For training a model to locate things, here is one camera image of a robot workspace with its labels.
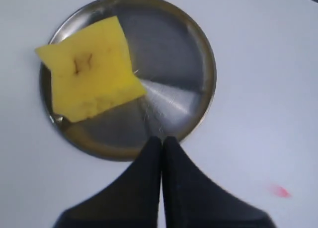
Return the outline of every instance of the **white table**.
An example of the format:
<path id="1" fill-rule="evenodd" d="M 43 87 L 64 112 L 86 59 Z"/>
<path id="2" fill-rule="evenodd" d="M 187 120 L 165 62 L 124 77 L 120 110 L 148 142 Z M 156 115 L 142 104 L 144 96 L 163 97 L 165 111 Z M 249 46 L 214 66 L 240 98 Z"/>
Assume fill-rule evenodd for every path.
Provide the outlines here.
<path id="1" fill-rule="evenodd" d="M 50 228 L 64 209 L 129 165 L 69 145 L 40 101 L 33 50 L 90 1 L 0 0 L 1 228 Z M 199 23 L 217 64 L 212 106 L 184 149 L 224 189 L 266 210 L 278 228 L 317 227 L 318 4 L 167 1 Z M 274 195 L 273 184 L 292 196 Z"/>

